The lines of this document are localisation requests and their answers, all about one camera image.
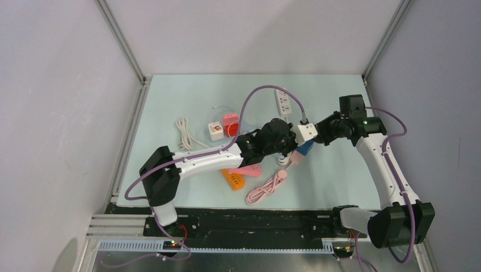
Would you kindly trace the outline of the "pink power strip with cable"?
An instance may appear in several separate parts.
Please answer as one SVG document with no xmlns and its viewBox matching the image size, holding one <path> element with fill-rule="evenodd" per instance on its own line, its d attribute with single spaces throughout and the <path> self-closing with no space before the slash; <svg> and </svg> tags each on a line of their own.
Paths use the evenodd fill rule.
<svg viewBox="0 0 481 272">
<path fill-rule="evenodd" d="M 305 158 L 305 154 L 295 150 L 288 156 L 278 159 L 278 163 L 282 169 L 278 170 L 268 181 L 262 186 L 258 186 L 251 190 L 245 198 L 247 205 L 253 206 L 260 203 L 266 196 L 272 195 L 288 178 L 289 169 L 298 165 Z"/>
</svg>

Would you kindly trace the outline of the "blue cube socket adapter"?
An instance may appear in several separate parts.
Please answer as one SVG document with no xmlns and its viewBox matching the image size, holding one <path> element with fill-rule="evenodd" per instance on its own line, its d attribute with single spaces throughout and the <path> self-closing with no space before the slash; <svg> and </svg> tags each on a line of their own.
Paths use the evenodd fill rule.
<svg viewBox="0 0 481 272">
<path fill-rule="evenodd" d="M 296 151 L 301 154 L 302 156 L 306 156 L 312 149 L 315 142 L 313 140 L 309 140 L 305 142 L 303 145 L 296 148 Z"/>
</svg>

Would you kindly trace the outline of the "white power strip with cable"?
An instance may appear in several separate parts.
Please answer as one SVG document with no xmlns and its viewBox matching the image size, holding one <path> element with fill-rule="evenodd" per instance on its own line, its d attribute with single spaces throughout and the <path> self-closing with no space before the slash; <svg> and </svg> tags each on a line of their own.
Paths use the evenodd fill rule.
<svg viewBox="0 0 481 272">
<path fill-rule="evenodd" d="M 285 92 L 282 92 L 281 90 L 278 90 L 278 89 L 274 89 L 274 92 L 275 92 L 277 109 L 278 109 L 279 115 L 286 123 L 289 123 L 289 117 L 292 114 L 292 108 L 290 105 L 289 96 Z M 288 153 L 287 155 L 282 155 L 282 154 L 277 155 L 278 165 L 280 166 L 287 165 L 289 163 L 290 155 L 291 153 Z"/>
</svg>

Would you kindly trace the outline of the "pink triangular power strip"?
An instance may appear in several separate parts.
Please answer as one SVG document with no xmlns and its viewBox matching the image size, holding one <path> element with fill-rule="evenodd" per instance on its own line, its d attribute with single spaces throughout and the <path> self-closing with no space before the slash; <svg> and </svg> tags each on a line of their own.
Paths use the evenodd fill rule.
<svg viewBox="0 0 481 272">
<path fill-rule="evenodd" d="M 253 164 L 240 168 L 228 168 L 229 173 L 235 173 L 242 176 L 259 177 L 262 173 L 260 165 Z"/>
</svg>

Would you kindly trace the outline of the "pink square plug adapter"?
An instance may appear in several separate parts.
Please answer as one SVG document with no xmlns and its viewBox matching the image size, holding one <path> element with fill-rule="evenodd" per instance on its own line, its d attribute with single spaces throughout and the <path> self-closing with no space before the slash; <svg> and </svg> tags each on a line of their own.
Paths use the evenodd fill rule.
<svg viewBox="0 0 481 272">
<path fill-rule="evenodd" d="M 226 114 L 222 117 L 222 124 L 224 127 L 229 127 L 233 124 L 238 124 L 239 116 L 237 113 Z"/>
</svg>

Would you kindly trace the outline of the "white cube socket adapter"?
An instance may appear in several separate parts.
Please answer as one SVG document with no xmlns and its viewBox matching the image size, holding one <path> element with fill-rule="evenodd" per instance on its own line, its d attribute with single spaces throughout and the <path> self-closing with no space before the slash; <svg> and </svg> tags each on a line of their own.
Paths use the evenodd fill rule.
<svg viewBox="0 0 481 272">
<path fill-rule="evenodd" d="M 211 141 L 218 141 L 225 137 L 223 126 L 219 121 L 209 123 L 208 132 Z"/>
</svg>

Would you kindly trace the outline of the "red cube socket adapter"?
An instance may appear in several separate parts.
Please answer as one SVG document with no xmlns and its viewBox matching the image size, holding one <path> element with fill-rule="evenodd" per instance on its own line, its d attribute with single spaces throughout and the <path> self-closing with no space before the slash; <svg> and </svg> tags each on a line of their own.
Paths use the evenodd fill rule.
<svg viewBox="0 0 481 272">
<path fill-rule="evenodd" d="M 226 137 L 231 138 L 237 134 L 239 130 L 239 124 L 237 122 L 233 122 L 228 125 L 225 125 L 224 129 L 225 129 Z"/>
</svg>

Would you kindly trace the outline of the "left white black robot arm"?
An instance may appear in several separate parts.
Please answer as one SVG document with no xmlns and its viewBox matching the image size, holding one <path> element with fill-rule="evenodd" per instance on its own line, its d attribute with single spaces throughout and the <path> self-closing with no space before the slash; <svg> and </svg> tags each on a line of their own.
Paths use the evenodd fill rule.
<svg viewBox="0 0 481 272">
<path fill-rule="evenodd" d="M 178 215 L 173 199 L 179 183 L 193 175 L 260 163 L 266 156 L 287 155 L 307 140 L 294 126 L 274 118 L 261 129 L 241 134 L 227 146 L 175 155 L 168 146 L 157 148 L 140 168 L 146 199 L 157 217 L 157 229 L 171 236 L 178 231 Z"/>
</svg>

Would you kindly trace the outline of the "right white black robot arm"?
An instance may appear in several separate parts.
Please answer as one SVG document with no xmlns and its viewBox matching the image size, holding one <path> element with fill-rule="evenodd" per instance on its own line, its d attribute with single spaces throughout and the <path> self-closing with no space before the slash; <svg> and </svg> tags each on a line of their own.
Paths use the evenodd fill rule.
<svg viewBox="0 0 481 272">
<path fill-rule="evenodd" d="M 340 109 L 315 124 L 317 143 L 328 146 L 345 138 L 364 159 L 375 184 L 380 211 L 354 205 L 333 209 L 330 231 L 339 237 L 351 230 L 369 236 L 376 248 L 394 248 L 423 242 L 435 216 L 431 203 L 422 202 L 403 176 L 390 148 L 392 136 L 379 117 L 369 117 L 362 95 L 342 96 Z"/>
</svg>

